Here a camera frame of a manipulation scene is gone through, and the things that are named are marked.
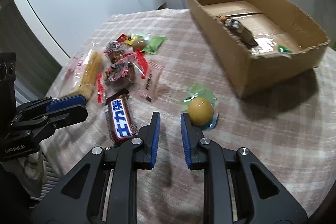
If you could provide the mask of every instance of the candy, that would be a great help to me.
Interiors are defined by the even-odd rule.
[[[124,42],[124,43],[126,43],[127,41],[130,41],[130,40],[132,40],[132,38],[131,38],[130,35],[125,35],[125,34],[122,33],[119,36],[119,38],[117,39],[117,42],[120,42],[120,43]]]
[[[232,19],[226,16],[217,16],[217,18],[227,27],[234,35],[238,36],[242,43],[247,48],[253,48],[258,43],[253,39],[253,35],[250,30],[245,28],[238,20]]]
[[[156,88],[157,88],[162,70],[163,68],[161,66],[153,63],[152,61],[148,63],[148,73],[146,76],[146,81],[140,93],[150,102],[155,97]]]
[[[104,51],[105,55],[109,58],[112,64],[119,61],[125,54],[120,42],[110,41]]]
[[[126,99],[128,90],[121,89],[106,100],[105,116],[109,128],[110,138],[119,146],[136,136],[131,118],[129,116]]]
[[[105,71],[105,79],[111,82],[116,81],[122,77],[127,78],[131,83],[135,82],[135,70],[132,62],[129,62],[128,57],[120,59],[118,62],[112,64]]]
[[[102,63],[102,56],[93,48],[86,54],[76,56],[65,76],[58,97],[81,94],[89,100],[95,89],[96,76]]]
[[[137,38],[133,41],[132,48],[135,52],[136,49],[142,51],[147,46],[146,40],[143,38]]]
[[[289,50],[286,47],[281,46],[281,45],[278,46],[278,50],[279,50],[279,52],[288,52],[288,53],[292,52],[291,50]]]
[[[196,126],[203,126],[210,122],[213,116],[213,107],[211,103],[202,97],[196,97],[188,105],[188,114],[190,120]]]
[[[202,130],[210,130],[213,129],[216,126],[217,123],[217,119],[218,119],[218,100],[216,98],[216,96],[212,93],[212,91],[208,88],[206,88],[205,86],[195,83],[192,88],[190,89],[188,95],[184,98],[182,105],[181,105],[181,111],[182,113],[184,112],[191,112],[192,116],[193,116],[193,110],[195,112],[199,111],[200,108],[197,105],[197,98],[201,98],[201,101],[203,101],[204,99],[206,101],[208,101],[211,104],[211,107],[213,109],[213,115],[210,119],[210,121],[205,121],[208,119],[208,117],[203,117],[204,114],[201,113],[200,116],[202,117],[202,119],[204,119],[204,121],[201,121],[197,119],[197,116],[195,115],[194,121],[196,123],[194,123],[194,125],[199,124],[199,123],[203,123],[205,122],[204,125],[199,126]],[[193,102],[193,104],[196,104],[196,106],[191,106],[191,108],[189,108],[189,105],[191,104],[191,102]],[[210,106],[208,104],[206,104],[206,106],[208,107],[206,110],[208,110],[207,114],[210,115]]]
[[[148,45],[143,49],[149,54],[156,54],[161,44],[166,40],[166,37],[152,37]]]

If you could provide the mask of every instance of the green candy wrapper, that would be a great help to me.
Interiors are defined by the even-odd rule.
[[[281,45],[278,46],[278,50],[279,50],[279,52],[288,52],[288,53],[292,52],[291,50],[289,50],[286,47],[281,46]]]
[[[166,37],[152,37],[148,45],[142,50],[149,54],[157,54],[159,47],[166,40]]]

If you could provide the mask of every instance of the brown round candy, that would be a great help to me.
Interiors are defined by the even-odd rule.
[[[142,51],[147,46],[146,40],[143,38],[137,38],[133,41],[132,48],[135,52],[136,49]]]

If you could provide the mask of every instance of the checkered tablecloth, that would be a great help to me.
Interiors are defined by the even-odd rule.
[[[138,128],[149,123],[152,112],[161,113],[157,163],[138,172],[138,223],[202,221],[203,173],[187,169],[180,133],[180,102],[195,82],[219,101],[218,124],[204,135],[225,148],[249,148],[312,214],[336,178],[336,52],[328,48],[319,67],[242,101],[189,10],[114,15],[85,43],[105,46],[121,33],[137,32],[167,37],[157,55],[146,56],[165,67],[157,98],[149,103],[139,96],[138,85],[130,88],[128,107]],[[48,95],[58,95],[66,71],[67,66]],[[60,175],[94,146],[112,144],[96,94],[87,109],[85,122],[59,129],[41,143]]]

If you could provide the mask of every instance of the blue gripper pad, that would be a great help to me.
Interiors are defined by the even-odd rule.
[[[151,168],[154,168],[156,156],[158,154],[159,135],[160,135],[161,114],[159,113],[155,123],[154,136],[152,141],[152,157],[150,161]]]
[[[76,95],[61,100],[51,102],[49,106],[46,107],[46,112],[57,111],[66,107],[75,106],[75,105],[86,105],[86,100],[83,95]]]
[[[190,142],[189,142],[189,135],[188,135],[187,126],[185,124],[185,120],[184,120],[183,115],[181,115],[181,135],[182,135],[185,163],[187,164],[188,168],[191,168],[191,166],[192,166],[191,146],[190,146]]]

